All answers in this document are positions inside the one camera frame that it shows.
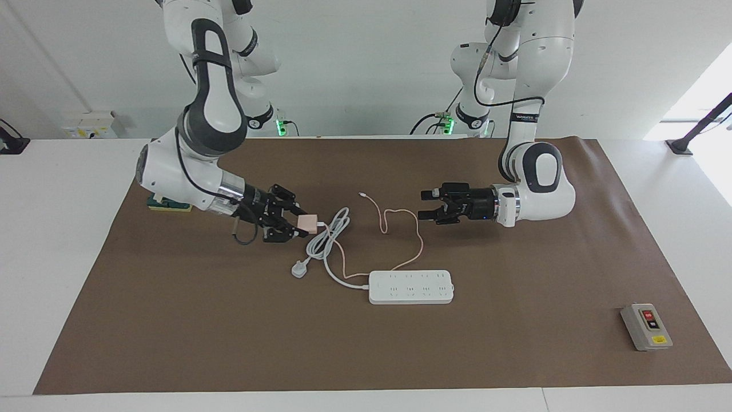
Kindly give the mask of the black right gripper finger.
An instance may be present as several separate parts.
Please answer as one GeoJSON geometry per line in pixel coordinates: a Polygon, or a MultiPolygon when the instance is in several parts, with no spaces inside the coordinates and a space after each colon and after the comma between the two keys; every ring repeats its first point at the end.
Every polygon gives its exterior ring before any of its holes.
{"type": "Polygon", "coordinates": [[[300,214],[300,205],[296,201],[296,195],[292,191],[283,188],[283,186],[274,184],[269,189],[270,201],[272,208],[278,208],[287,211],[295,216],[300,214]]]}
{"type": "Polygon", "coordinates": [[[293,226],[290,222],[277,223],[263,226],[265,243],[286,243],[293,238],[306,238],[309,232],[304,229],[293,226]]]}

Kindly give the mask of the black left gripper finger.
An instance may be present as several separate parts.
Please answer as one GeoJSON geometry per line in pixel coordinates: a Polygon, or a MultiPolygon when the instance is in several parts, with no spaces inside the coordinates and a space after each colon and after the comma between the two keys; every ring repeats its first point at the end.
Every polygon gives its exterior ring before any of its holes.
{"type": "Polygon", "coordinates": [[[422,201],[455,200],[468,195],[468,183],[442,183],[441,186],[421,191],[422,201]]]}
{"type": "Polygon", "coordinates": [[[433,221],[437,225],[457,224],[458,213],[445,208],[436,208],[432,211],[419,211],[419,221],[433,221]]]}

